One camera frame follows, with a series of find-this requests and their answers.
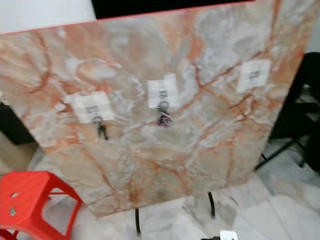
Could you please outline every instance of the white tile floor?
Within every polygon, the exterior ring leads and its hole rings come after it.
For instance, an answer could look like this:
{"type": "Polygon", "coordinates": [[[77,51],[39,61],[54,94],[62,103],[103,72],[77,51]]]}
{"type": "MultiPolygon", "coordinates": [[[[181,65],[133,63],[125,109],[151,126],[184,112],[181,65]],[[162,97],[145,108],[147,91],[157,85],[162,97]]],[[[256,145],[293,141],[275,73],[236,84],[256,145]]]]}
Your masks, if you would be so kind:
{"type": "MultiPolygon", "coordinates": [[[[267,152],[280,142],[269,144],[267,152]]],[[[47,158],[34,158],[32,170],[61,176],[47,158]]],[[[320,236],[320,177],[308,165],[300,168],[298,148],[281,153],[246,184],[213,192],[216,218],[210,216],[208,195],[180,198],[140,209],[142,234],[136,234],[134,210],[95,217],[83,206],[72,240],[200,240],[234,230],[240,240],[315,240],[320,236]]],[[[66,226],[72,209],[67,199],[51,201],[47,216],[66,226]]]]}

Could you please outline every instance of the marble pattern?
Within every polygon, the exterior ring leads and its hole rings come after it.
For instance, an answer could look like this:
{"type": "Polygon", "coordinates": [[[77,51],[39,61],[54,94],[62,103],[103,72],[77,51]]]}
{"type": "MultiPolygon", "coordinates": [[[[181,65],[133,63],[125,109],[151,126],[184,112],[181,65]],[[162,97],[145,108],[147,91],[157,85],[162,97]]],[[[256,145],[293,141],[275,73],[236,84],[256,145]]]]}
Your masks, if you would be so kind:
{"type": "Polygon", "coordinates": [[[0,89],[96,217],[245,182],[304,54],[320,0],[258,0],[2,35],[0,89]],[[243,62],[265,86],[237,93],[243,62]],[[177,77],[173,126],[147,81],[177,77]],[[105,92],[109,140],[70,95],[105,92]]]}

